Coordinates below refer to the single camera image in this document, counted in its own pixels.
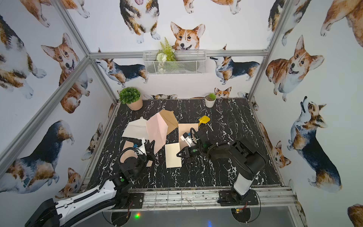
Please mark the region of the pink envelope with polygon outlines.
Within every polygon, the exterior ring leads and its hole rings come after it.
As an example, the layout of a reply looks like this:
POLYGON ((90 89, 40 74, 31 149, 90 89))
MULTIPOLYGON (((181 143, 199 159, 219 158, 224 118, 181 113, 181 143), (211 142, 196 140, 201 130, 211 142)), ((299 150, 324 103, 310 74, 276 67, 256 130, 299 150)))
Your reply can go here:
POLYGON ((166 144, 168 125, 160 113, 156 113, 146 122, 148 140, 154 141, 154 154, 157 154, 166 144))

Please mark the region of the brown kraft envelope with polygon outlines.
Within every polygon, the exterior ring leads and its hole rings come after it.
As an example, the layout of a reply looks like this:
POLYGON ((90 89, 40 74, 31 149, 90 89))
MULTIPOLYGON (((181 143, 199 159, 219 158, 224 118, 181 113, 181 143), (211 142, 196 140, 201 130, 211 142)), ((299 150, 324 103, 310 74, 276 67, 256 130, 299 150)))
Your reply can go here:
POLYGON ((168 111, 163 109, 159 112, 159 114, 161 115, 161 117, 168 126, 167 135, 169 135, 172 131, 178 128, 179 123, 173 111, 168 111))

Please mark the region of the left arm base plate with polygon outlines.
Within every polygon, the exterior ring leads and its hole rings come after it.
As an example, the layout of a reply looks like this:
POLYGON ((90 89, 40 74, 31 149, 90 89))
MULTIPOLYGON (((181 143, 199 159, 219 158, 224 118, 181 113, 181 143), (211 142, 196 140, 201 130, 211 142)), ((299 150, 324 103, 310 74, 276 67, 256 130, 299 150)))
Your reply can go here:
POLYGON ((145 194, 144 193, 131 193, 128 194, 120 205, 122 209, 132 210, 141 209, 143 206, 145 194))

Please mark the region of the cream letter paper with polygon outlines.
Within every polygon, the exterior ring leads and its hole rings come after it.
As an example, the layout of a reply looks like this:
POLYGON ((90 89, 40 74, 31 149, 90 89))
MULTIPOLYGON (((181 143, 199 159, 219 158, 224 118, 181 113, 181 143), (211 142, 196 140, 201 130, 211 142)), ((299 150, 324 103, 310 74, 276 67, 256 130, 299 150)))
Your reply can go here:
POLYGON ((198 131, 198 124, 179 124, 178 125, 178 139, 179 139, 179 145, 180 150, 182 150, 184 147, 188 147, 189 145, 182 141, 181 136, 183 136, 184 133, 190 133, 190 129, 194 128, 195 131, 198 131))
POLYGON ((165 145, 165 161, 166 168, 182 167, 182 159, 177 156, 181 151, 179 143, 172 143, 165 145))

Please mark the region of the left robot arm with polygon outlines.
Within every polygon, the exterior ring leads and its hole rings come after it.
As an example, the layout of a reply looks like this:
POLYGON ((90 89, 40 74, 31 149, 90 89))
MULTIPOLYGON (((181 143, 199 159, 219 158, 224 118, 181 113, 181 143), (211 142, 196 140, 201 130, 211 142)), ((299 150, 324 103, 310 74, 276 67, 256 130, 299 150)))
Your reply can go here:
POLYGON ((26 227, 73 227, 106 210, 130 209, 141 199, 129 194, 149 162, 154 163, 155 141, 133 139, 118 157, 119 172, 104 179, 98 186, 59 201, 44 201, 26 222, 26 227))

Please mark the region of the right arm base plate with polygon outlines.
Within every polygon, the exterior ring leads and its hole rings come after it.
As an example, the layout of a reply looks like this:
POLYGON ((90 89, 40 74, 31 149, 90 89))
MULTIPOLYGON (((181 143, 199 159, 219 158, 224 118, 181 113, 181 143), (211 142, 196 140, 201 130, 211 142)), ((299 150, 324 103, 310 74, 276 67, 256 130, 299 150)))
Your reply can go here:
POLYGON ((219 191, 219 199, 217 201, 222 207, 244 207, 250 205, 259 205, 259 199, 254 190, 249 190, 245 195, 240 195, 237 191, 219 191))

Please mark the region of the white envelope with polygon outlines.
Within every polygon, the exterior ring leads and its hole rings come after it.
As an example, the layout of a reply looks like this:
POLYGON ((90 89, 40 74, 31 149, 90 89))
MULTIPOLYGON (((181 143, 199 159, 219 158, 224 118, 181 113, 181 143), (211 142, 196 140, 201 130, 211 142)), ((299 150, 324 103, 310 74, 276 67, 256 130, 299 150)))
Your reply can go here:
POLYGON ((131 121, 127 124, 122 137, 125 138, 133 138, 133 139, 146 139, 149 140, 147 128, 146 128, 147 120, 141 117, 138 120, 131 121))

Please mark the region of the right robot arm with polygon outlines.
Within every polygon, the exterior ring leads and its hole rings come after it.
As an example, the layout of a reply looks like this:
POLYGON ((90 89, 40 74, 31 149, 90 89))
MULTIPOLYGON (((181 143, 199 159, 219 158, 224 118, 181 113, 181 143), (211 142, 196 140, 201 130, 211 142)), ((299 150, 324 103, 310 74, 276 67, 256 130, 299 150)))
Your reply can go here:
POLYGON ((180 139, 187 146, 177 153, 177 157, 188 159, 203 156, 208 160, 231 160, 238 172, 231 195, 234 201, 242 200, 250 192, 255 177, 266 165, 265 156, 245 136, 233 142, 212 144, 205 132, 190 128, 180 139))

